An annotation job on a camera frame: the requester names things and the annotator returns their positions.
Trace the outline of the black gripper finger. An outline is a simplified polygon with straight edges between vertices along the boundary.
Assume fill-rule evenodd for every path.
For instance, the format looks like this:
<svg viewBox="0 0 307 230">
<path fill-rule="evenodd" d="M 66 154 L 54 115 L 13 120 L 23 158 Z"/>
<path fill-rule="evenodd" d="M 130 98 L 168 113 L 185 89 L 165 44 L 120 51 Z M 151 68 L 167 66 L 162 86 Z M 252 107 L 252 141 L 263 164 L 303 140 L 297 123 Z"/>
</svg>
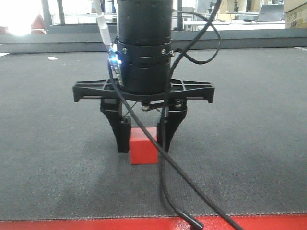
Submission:
<svg viewBox="0 0 307 230">
<path fill-rule="evenodd" d="M 168 152 L 173 135 L 187 114 L 186 99 L 172 99 L 168 101 L 165 115 L 165 151 Z"/>
</svg>

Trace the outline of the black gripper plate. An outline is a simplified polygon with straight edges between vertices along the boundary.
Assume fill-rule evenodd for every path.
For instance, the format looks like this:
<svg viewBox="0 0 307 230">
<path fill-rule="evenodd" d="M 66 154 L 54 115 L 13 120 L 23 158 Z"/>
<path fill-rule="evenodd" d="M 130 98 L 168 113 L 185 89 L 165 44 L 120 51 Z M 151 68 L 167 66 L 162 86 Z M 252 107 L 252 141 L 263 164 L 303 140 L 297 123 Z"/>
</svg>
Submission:
<svg viewBox="0 0 307 230">
<path fill-rule="evenodd" d="M 79 81 L 72 88 L 74 101 L 80 99 L 101 99 L 100 111 L 108 119 L 113 130 L 118 152 L 128 153 L 130 150 L 131 119 L 122 115 L 122 101 L 113 88 L 110 79 Z M 215 88 L 209 82 L 171 79 L 167 106 L 176 106 L 186 100 L 207 100 L 213 102 Z M 119 88 L 126 100 L 141 102 L 143 111 L 151 111 L 163 106 L 163 93 L 153 95 L 137 95 Z"/>
</svg>

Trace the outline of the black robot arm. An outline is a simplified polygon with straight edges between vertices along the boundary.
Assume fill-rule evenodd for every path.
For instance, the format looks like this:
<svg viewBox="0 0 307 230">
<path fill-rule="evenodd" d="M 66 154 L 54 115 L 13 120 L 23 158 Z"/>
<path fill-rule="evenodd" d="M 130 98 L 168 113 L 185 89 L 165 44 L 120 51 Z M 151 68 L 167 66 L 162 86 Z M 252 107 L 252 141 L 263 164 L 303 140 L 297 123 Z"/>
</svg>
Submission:
<svg viewBox="0 0 307 230">
<path fill-rule="evenodd" d="M 72 88 L 75 101 L 99 99 L 119 152 L 130 150 L 132 108 L 123 115 L 128 101 L 140 102 L 143 111 L 158 110 L 161 118 L 157 138 L 151 141 L 168 149 L 172 137 L 187 114 L 188 100 L 213 101 L 214 87 L 207 82 L 173 79 L 180 58 L 188 49 L 173 49 L 170 0 L 120 0 L 118 35 L 108 46 L 109 78 L 79 81 Z M 174 62 L 175 53 L 179 57 Z"/>
</svg>

